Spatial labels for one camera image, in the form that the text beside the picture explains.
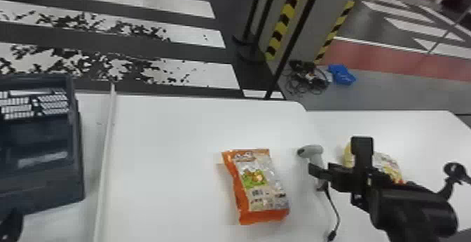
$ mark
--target hazard stripe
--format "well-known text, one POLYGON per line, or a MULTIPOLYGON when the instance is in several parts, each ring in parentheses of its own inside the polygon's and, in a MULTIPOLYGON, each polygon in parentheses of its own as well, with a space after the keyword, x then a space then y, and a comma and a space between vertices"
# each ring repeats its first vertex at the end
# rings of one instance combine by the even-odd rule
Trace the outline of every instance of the hazard stripe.
POLYGON ((273 31, 271 40, 268 43, 268 48, 265 52, 267 60, 273 60, 276 56, 276 52, 280 49, 281 41, 283 40, 283 36, 288 32, 289 22, 295 15, 298 3, 299 0, 286 0, 285 5, 281 10, 280 19, 276 23, 275 30, 273 31))
POLYGON ((355 5, 354 1, 348 1, 345 7, 343 7, 342 14, 340 14, 340 17, 335 21, 334 27, 330 31, 330 33, 327 35, 327 38, 325 39, 324 45, 322 45, 318 55, 315 57, 314 63, 315 64, 320 64, 322 61, 325 53, 329 49, 329 45, 332 43, 334 40, 335 36, 340 30, 340 27, 342 27, 342 24, 345 22, 347 19, 348 14, 352 10, 353 6, 355 5))

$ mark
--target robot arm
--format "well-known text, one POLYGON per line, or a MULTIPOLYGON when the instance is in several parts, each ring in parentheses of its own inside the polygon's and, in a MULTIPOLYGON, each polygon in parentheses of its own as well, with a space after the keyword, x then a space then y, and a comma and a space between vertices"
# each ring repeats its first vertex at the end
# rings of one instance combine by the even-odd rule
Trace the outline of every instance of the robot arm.
POLYGON ((454 183, 471 184, 462 165, 448 163, 446 185, 434 193, 413 182, 395 184, 374 168, 372 138, 352 137, 351 146, 354 168, 329 163, 324 169, 309 163, 309 174, 328 181, 337 191, 351 193, 352 205, 369 213, 371 223, 385 231, 391 242, 436 242, 456 233, 458 220, 448 199, 454 183))

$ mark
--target black cable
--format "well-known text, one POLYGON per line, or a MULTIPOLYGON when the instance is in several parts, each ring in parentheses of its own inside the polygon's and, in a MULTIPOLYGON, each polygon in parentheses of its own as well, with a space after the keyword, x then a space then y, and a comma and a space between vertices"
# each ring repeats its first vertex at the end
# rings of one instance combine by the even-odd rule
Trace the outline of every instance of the black cable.
POLYGON ((291 95, 298 95, 300 98, 304 93, 312 93, 314 95, 321 95, 329 87, 329 81, 327 75, 320 69, 315 68, 313 70, 316 73, 317 79, 310 82, 303 76, 308 74, 307 71, 294 71, 285 70, 287 74, 283 74, 286 77, 285 89, 291 95))
POLYGON ((329 193, 329 188, 324 189, 325 196, 330 202, 330 205, 332 206, 332 209, 334 209, 335 216, 337 216, 337 223, 335 224, 334 230, 332 230, 329 235, 327 236, 327 241, 333 241, 335 239, 335 236, 337 235, 337 230, 339 230, 340 226, 340 214, 337 210, 337 207, 335 207, 334 202, 332 201, 332 198, 329 193))

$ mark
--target stanchion post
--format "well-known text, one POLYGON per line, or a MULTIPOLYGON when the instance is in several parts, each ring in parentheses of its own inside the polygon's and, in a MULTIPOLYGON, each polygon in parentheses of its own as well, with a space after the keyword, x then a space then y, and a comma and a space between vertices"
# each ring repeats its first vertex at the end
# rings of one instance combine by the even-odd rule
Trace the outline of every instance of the stanchion post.
POLYGON ((261 38, 261 34, 265 28, 266 19, 268 18, 268 14, 270 13, 271 6, 273 4, 273 0, 266 0, 265 7, 262 11, 260 22, 257 27, 257 32, 255 33, 254 41, 250 48, 241 48, 238 51, 238 56, 240 59, 248 63, 249 65, 262 65, 265 63, 265 55, 259 51, 259 42, 261 38))
POLYGON ((265 100, 269 100, 271 98, 271 94, 275 90, 278 84, 278 80, 280 79, 280 76, 283 73, 283 69, 288 63, 288 59, 291 56, 291 52, 293 51, 293 48, 296 45, 296 42, 298 41, 299 35, 301 35, 301 32, 303 31, 304 25, 306 24, 306 21, 309 18, 310 11, 313 9, 315 1, 316 0, 307 1, 306 6, 304 7, 303 13, 301 14, 301 17, 299 18, 299 23, 296 26, 296 29, 294 29, 293 36, 289 40, 288 46, 286 47, 286 50, 283 53, 283 57, 281 58, 280 64, 278 65, 278 68, 276 69, 276 73, 275 73, 275 76, 273 77, 273 81, 270 87, 268 88, 268 90, 266 91, 265 100))
POLYGON ((239 40, 236 36, 233 36, 233 40, 238 43, 246 42, 247 38, 249 37, 250 28, 252 27, 252 23, 254 22, 255 12, 257 11, 257 6, 259 5, 260 0, 254 0, 252 2, 252 7, 250 8, 249 17, 247 19, 247 24, 245 25, 245 29, 242 35, 242 39, 239 40))
POLYGON ((273 4, 273 0, 266 0, 264 11, 261 14, 259 27, 257 28, 257 33, 255 34, 254 43, 252 43, 252 49, 250 51, 251 54, 254 54, 257 51, 257 49, 259 48, 261 33, 263 32, 263 30, 265 28, 266 19, 268 18, 268 14, 270 13, 272 4, 273 4))

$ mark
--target chip bag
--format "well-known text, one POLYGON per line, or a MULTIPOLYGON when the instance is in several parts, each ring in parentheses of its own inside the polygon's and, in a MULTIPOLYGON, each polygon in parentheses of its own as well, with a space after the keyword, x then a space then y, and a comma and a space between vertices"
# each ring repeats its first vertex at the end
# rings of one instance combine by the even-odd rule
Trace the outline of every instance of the chip bag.
POLYGON ((233 178, 239 223, 281 221, 289 204, 268 149, 241 149, 222 153, 233 178))

